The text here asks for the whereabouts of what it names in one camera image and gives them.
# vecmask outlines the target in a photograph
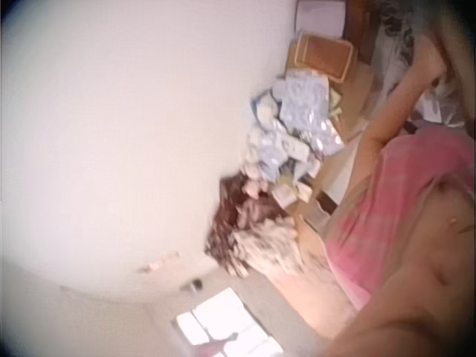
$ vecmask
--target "skin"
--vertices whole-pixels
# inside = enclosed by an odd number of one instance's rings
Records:
[[[439,29],[446,31],[440,41],[451,54],[451,67],[466,90],[463,105],[471,114],[474,67],[467,42],[451,18],[442,20]],[[373,172],[383,147],[399,134],[420,95],[446,71],[435,42],[429,35],[417,39],[414,64],[362,135],[347,193]],[[474,127],[474,117],[469,116],[469,123]],[[458,189],[438,187],[409,233],[399,269],[324,356],[453,356],[474,328],[474,209]]]

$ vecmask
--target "pink plaid top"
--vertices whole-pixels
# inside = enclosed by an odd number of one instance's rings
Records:
[[[426,126],[393,139],[372,176],[338,207],[324,238],[327,256],[357,307],[383,284],[385,262],[410,209],[433,180],[447,173],[474,192],[475,143],[463,132]]]

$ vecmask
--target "forearm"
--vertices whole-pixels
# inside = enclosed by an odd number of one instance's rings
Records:
[[[419,69],[410,67],[393,93],[377,110],[364,131],[363,140],[382,145],[395,138],[423,92],[430,86]]]

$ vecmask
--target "bright window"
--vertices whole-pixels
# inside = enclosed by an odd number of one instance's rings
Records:
[[[221,340],[237,332],[238,339],[228,342],[215,357],[271,357],[283,351],[231,288],[177,316],[176,323],[192,345]]]

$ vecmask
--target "pile of clothes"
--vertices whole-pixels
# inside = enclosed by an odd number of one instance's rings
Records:
[[[257,119],[242,168],[220,181],[220,203],[205,252],[230,274],[302,270],[297,231],[285,209],[312,195],[321,162],[344,148],[332,124],[340,96],[326,76],[288,71],[251,101]]]

